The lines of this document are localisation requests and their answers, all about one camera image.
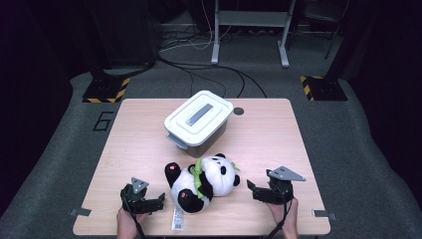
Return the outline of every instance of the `human hand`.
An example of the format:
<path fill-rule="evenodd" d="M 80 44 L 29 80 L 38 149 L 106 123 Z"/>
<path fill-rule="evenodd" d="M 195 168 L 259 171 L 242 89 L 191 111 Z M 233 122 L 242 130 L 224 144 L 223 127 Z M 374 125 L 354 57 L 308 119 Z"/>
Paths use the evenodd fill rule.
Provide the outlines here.
<path fill-rule="evenodd" d="M 266 203 L 271 213 L 273 214 L 274 221 L 279 224 L 285 216 L 285 205 L 277 205 L 272 203 Z M 286 205 L 290 208 L 289 213 L 286 217 L 285 224 L 282 228 L 282 233 L 285 239 L 297 239 L 299 238 L 298 232 L 298 207 L 299 201 L 294 197 Z"/>
<path fill-rule="evenodd" d="M 137 214 L 136 221 L 139 224 L 146 219 L 148 214 Z M 137 235 L 136 225 L 127 211 L 120 208 L 117 213 L 117 239 L 133 239 Z"/>

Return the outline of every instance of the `metal bracket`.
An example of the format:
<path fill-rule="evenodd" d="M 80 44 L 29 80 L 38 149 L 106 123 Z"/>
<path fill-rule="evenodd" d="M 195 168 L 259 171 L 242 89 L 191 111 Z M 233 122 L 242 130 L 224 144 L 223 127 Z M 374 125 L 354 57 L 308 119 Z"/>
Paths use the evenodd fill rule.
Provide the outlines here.
<path fill-rule="evenodd" d="M 140 180 L 140 179 L 137 179 L 137 178 L 135 178 L 135 177 L 133 177 L 133 178 L 131 179 L 131 182 L 132 182 L 132 187 L 133 187 L 133 193 L 134 193 L 134 194 L 136 194 L 136 193 L 138 193 L 138 192 L 142 191 L 142 190 L 143 190 L 143 188 L 145 188 L 146 186 L 148 186 L 148 185 L 149 185 L 149 183 L 147 183 L 147 182 L 145 182 L 145 181 L 142 181 L 142 180 Z"/>
<path fill-rule="evenodd" d="M 69 212 L 69 215 L 71 216 L 90 216 L 91 214 L 91 210 L 90 209 L 85 209 L 85 208 L 74 208 L 72 209 L 72 211 Z"/>
<path fill-rule="evenodd" d="M 291 181 L 305 181 L 306 179 L 297 173 L 291 171 L 290 169 L 280 166 L 268 174 L 271 177 L 274 177 L 279 180 L 291 180 Z"/>
<path fill-rule="evenodd" d="M 313 210 L 313 216 L 314 217 L 324 217 L 327 218 L 330 221 L 336 221 L 337 216 L 333 212 L 327 212 L 325 210 Z"/>

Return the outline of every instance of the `label tag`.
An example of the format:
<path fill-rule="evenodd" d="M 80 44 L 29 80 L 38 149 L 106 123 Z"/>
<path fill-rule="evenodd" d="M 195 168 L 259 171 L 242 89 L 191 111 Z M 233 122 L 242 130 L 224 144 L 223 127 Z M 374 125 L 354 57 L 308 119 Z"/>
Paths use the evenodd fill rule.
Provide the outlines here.
<path fill-rule="evenodd" d="M 183 210 L 178 206 L 174 207 L 173 223 L 171 223 L 171 230 L 183 231 Z"/>

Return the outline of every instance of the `white lid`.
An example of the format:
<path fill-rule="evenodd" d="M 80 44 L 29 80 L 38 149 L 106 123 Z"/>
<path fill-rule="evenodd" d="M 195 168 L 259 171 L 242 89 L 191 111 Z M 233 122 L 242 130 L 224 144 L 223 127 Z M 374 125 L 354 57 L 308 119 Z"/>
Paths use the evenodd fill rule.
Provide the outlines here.
<path fill-rule="evenodd" d="M 230 102 L 209 91 L 201 91 L 168 116 L 164 125 L 189 146 L 197 146 L 212 135 L 232 111 Z"/>

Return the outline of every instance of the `table leg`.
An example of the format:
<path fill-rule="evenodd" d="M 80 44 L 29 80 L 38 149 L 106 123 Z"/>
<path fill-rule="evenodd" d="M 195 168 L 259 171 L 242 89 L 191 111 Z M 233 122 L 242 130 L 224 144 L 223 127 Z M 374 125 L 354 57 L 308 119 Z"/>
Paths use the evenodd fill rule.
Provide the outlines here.
<path fill-rule="evenodd" d="M 283 68 L 289 67 L 288 54 L 286 53 L 286 39 L 289 35 L 289 28 L 290 28 L 290 24 L 292 22 L 292 16 L 293 16 L 293 10 L 295 8 L 295 3 L 296 3 L 296 0 L 292 0 L 291 4 L 289 6 L 289 12 L 288 12 L 288 15 L 286 17 L 285 29 L 283 30 L 283 37 L 282 37 L 281 41 L 278 41 L 280 58 L 282 60 Z"/>
<path fill-rule="evenodd" d="M 219 6 L 218 1 L 215 0 L 215 21 L 214 21 L 214 48 L 212 49 L 211 64 L 216 65 L 218 63 L 218 54 L 220 53 L 220 22 L 218 19 L 219 16 Z"/>

